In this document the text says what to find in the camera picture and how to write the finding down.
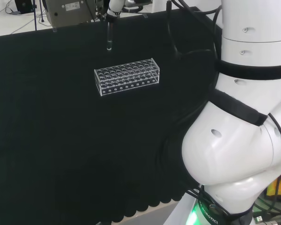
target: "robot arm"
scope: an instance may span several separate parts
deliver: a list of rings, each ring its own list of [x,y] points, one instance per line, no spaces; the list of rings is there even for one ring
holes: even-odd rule
[[[265,71],[281,66],[281,0],[222,0],[222,10],[222,61]],[[281,78],[233,75],[220,73],[216,89],[281,125]],[[256,126],[208,102],[184,137],[182,156],[217,203],[243,213],[281,175],[281,134],[270,118]]]

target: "black tablecloth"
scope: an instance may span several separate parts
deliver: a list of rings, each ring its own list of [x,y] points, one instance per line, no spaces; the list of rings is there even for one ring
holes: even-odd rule
[[[214,60],[175,60],[165,17],[120,19],[111,53],[99,22],[0,37],[0,225],[93,225],[181,198],[156,154],[206,98]],[[172,33],[183,52],[212,47],[207,29],[176,10]],[[99,96],[94,69],[149,58],[158,85]]]

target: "machine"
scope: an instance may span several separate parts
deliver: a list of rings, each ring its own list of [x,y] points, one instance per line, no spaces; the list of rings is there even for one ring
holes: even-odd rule
[[[110,1],[109,23],[124,4]],[[200,224],[253,225],[255,200],[281,175],[281,0],[222,0],[222,13],[219,76],[182,158],[203,185],[191,191]]]
[[[55,28],[88,23],[97,19],[104,20],[109,3],[108,0],[43,0],[43,5],[48,12],[48,21]],[[138,12],[139,10],[135,11],[135,9],[129,11],[126,7],[140,8],[150,3],[151,0],[126,0],[120,11]]]

